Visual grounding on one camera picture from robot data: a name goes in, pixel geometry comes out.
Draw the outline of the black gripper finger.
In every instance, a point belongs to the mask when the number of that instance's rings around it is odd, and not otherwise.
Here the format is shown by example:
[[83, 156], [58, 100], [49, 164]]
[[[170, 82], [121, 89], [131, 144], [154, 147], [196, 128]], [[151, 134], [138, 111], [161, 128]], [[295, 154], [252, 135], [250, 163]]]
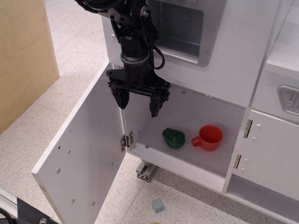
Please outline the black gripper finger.
[[111, 90], [117, 105], [121, 109], [125, 109], [129, 102], [129, 91], [126, 89], [116, 88], [115, 86], [112, 86]]
[[150, 112], [151, 117], [157, 117], [159, 114], [159, 110], [162, 108], [163, 103], [168, 101], [170, 97], [170, 93], [155, 93], [150, 97]]

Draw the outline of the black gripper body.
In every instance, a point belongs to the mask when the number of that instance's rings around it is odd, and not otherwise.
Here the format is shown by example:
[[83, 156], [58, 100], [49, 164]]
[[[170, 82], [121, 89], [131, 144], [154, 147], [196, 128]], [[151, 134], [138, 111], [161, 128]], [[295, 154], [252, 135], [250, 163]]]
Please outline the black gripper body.
[[155, 74], [149, 59], [122, 59], [124, 68], [106, 72], [109, 87], [115, 96], [126, 96], [130, 92], [144, 96], [169, 96], [170, 83]]

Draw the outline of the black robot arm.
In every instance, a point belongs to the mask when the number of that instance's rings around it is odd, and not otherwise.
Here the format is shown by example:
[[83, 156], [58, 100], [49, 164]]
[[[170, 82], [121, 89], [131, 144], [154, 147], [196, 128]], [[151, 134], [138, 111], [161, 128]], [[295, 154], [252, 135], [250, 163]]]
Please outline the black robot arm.
[[109, 18], [118, 43], [123, 69], [108, 70], [108, 86], [117, 105], [125, 109], [129, 94], [150, 98], [151, 116], [157, 117], [163, 103], [169, 99], [171, 84], [160, 78], [155, 70], [154, 52], [162, 55], [155, 45], [158, 29], [151, 19], [151, 10], [144, 0], [78, 0], [86, 11]]

